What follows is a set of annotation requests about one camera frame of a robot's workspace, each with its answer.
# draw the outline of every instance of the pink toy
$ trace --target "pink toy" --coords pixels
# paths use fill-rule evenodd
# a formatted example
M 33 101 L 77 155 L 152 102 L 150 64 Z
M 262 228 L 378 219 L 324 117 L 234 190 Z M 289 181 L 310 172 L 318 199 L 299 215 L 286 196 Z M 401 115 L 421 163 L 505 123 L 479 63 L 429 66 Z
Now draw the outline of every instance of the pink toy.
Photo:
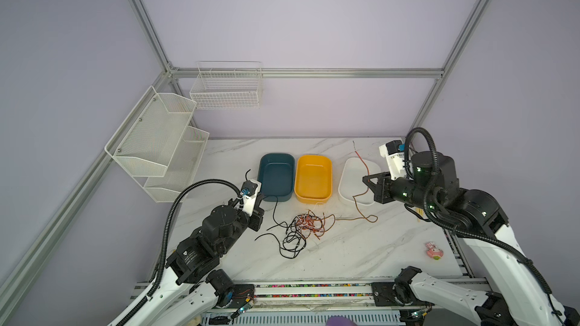
M 430 256 L 431 258 L 438 260 L 441 259 L 441 257 L 443 257 L 443 251 L 437 248 L 435 243 L 433 242 L 425 243 L 425 247 L 427 247 L 426 252 L 427 255 Z

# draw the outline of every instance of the dark blue bin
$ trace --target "dark blue bin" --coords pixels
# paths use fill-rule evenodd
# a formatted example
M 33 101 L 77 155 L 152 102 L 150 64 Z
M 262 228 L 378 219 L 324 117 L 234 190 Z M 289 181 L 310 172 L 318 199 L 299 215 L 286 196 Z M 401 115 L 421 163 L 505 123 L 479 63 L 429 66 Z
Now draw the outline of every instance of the dark blue bin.
M 264 201 L 286 201 L 294 192 L 294 156 L 270 153 L 262 156 L 257 180 L 262 183 Z

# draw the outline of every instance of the white marble table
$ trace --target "white marble table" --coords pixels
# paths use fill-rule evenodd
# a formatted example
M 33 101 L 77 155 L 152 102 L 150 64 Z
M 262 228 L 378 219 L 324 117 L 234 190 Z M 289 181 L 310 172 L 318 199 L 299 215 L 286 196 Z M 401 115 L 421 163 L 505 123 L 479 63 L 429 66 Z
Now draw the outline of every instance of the white marble table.
M 355 218 L 359 213 L 354 206 L 345 206 L 337 195 L 344 162 L 356 156 L 353 140 L 363 159 L 377 163 L 387 171 L 378 146 L 395 138 L 329 138 L 329 139 L 244 139 L 209 140 L 195 181 L 218 178 L 240 187 L 244 174 L 257 178 L 260 159 L 266 153 L 284 152 L 298 159 L 301 155 L 324 155 L 332 161 L 333 193 L 330 200 L 314 209 L 317 215 L 336 214 L 337 217 Z M 183 202 L 169 240 L 168 250 L 191 235 L 211 209 L 224 204 L 234 192 L 222 185 L 204 185 L 194 189 Z M 320 240 L 308 238 L 308 244 L 298 257 L 280 256 L 278 244 L 272 236 L 254 241 L 274 225 L 272 210 L 275 203 L 263 202 L 264 221 L 259 232 L 246 230 L 236 245 L 221 259 L 221 268 L 237 281 L 241 280 L 335 280 L 395 277 L 401 268 L 419 267 L 436 277 L 460 277 L 460 270 L 443 231 L 421 222 L 402 206 L 402 203 L 375 203 L 361 206 L 365 215 L 378 215 L 379 221 L 337 222 Z M 291 221 L 314 206 L 300 203 L 295 195 L 279 203 L 276 220 Z M 271 230 L 281 240 L 284 228 Z M 425 254 L 424 244 L 433 241 L 445 253 L 440 260 Z

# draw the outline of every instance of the tabletop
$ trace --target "tabletop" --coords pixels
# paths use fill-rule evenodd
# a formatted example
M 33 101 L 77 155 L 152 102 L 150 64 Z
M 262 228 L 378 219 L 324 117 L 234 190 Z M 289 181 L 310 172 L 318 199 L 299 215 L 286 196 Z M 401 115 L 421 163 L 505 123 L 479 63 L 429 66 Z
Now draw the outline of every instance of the tabletop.
M 294 156 L 323 155 L 332 161 L 333 192 L 326 204 L 300 203 L 295 194 L 279 203 L 276 221 L 290 222 L 298 214 L 312 210 L 318 216 L 334 214 L 337 218 L 359 216 L 354 206 L 338 199 L 337 188 L 344 163 L 356 157 L 353 141 L 360 156 L 377 163 L 387 171 L 386 160 L 379 146 L 400 138 L 303 138 L 303 139 L 216 139 L 209 140 L 195 175 L 195 181 L 218 178 L 240 187 L 246 171 L 248 178 L 257 178 L 260 159 L 267 153 L 283 152 Z M 179 209 L 170 236 L 168 250 L 201 226 L 202 220 L 218 205 L 227 203 L 234 192 L 223 185 L 204 185 L 190 192 Z M 285 228 L 276 227 L 272 218 L 275 203 L 262 202 L 265 210 L 258 232 L 248 229 L 228 253 L 221 265 L 232 280 L 338 280 L 395 277 L 402 268 L 415 266 L 435 277 L 463 276 L 443 230 L 432 223 L 418 220 L 402 203 L 374 203 L 359 206 L 366 216 L 378 216 L 375 223 L 364 219 L 338 221 L 320 239 L 310 236 L 306 248 L 294 259 L 279 254 L 279 246 L 271 235 L 255 240 L 258 235 L 273 233 L 282 240 Z M 426 255 L 425 243 L 433 242 L 444 255 L 434 260 Z

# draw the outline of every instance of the orange bin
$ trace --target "orange bin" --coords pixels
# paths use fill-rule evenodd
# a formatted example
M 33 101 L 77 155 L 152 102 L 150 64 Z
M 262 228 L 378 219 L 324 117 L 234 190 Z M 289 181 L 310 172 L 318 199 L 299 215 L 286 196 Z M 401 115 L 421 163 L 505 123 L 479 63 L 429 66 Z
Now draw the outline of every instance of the orange bin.
M 318 155 L 299 158 L 294 193 L 301 203 L 326 203 L 332 195 L 332 161 Z

